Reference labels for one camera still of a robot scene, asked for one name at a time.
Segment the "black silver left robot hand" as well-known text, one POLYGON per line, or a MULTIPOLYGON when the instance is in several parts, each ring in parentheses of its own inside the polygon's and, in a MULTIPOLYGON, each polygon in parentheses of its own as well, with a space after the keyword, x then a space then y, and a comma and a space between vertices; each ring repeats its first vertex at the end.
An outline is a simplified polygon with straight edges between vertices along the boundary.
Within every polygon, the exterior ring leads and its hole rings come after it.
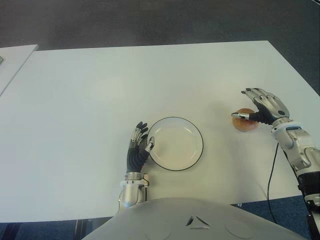
POLYGON ((127 173, 140 173, 155 146, 155 138, 148 140, 147 131, 148 124, 142 121, 133 129, 126 158, 127 173))

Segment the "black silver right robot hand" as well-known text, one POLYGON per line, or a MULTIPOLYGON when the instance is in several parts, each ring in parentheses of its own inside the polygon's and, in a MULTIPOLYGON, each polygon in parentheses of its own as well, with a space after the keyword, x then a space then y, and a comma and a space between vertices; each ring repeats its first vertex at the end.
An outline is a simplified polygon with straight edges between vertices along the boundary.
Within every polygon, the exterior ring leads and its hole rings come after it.
POLYGON ((266 125, 273 125, 276 121, 289 122, 290 112, 283 102, 274 94, 263 90, 262 88, 246 88, 241 91, 257 107, 258 112, 231 114, 233 118, 255 121, 266 125))

